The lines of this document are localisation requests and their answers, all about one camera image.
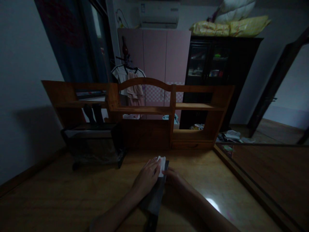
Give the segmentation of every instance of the person's hand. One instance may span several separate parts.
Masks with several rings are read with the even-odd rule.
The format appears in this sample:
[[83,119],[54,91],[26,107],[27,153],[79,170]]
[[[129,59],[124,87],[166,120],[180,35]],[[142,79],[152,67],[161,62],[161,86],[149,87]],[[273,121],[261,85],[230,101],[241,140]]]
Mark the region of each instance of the person's hand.
[[172,167],[168,167],[168,170],[162,171],[163,175],[166,175],[166,183],[174,187],[185,184],[185,180],[179,175],[179,173]]
[[149,160],[136,177],[132,189],[135,190],[141,199],[145,197],[157,182],[160,174],[161,159],[158,157]]

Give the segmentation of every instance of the doorway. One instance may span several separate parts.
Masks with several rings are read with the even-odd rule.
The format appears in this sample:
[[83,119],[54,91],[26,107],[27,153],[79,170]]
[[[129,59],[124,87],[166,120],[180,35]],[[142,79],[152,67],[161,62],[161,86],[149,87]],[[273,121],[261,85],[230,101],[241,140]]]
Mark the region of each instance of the doorway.
[[250,138],[258,132],[278,143],[300,144],[308,136],[308,34],[309,28],[285,47],[247,125]]

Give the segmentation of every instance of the white bag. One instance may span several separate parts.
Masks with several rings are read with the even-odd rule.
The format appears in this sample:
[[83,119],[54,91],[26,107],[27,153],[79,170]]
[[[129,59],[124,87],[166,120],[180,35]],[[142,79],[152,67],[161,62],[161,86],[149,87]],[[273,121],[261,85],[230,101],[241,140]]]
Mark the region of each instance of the white bag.
[[248,5],[236,8],[232,11],[228,11],[226,13],[223,13],[220,8],[218,15],[216,17],[215,23],[216,24],[228,24],[228,22],[231,22],[231,21],[239,21],[241,19],[245,19],[249,16],[254,6],[255,6],[255,1]]
[[220,5],[220,11],[226,13],[247,6],[252,2],[255,2],[255,0],[224,0]]

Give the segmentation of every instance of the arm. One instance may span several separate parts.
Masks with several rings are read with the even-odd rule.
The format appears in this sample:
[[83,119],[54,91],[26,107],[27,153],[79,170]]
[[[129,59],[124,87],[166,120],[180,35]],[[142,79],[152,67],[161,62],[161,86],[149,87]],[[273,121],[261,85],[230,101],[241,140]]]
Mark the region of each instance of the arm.
[[180,195],[194,208],[211,231],[239,231],[222,216],[192,185],[182,178],[174,169],[162,171]]
[[96,218],[90,232],[115,231],[129,212],[150,192],[160,173],[161,159],[149,160],[136,177],[131,190],[111,209]]

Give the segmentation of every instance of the wooden desk surface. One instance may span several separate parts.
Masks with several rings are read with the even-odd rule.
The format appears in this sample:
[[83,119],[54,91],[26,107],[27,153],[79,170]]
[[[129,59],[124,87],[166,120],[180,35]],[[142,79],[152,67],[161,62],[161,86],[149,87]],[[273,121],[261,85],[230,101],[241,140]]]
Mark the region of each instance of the wooden desk surface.
[[[121,167],[82,167],[72,157],[56,160],[0,199],[0,231],[88,231],[91,220],[131,187],[149,158],[166,156],[220,213],[241,231],[280,231],[274,221],[213,151],[130,152]],[[118,231],[143,231],[147,214],[135,209]],[[166,187],[157,231],[206,231],[199,216]]]

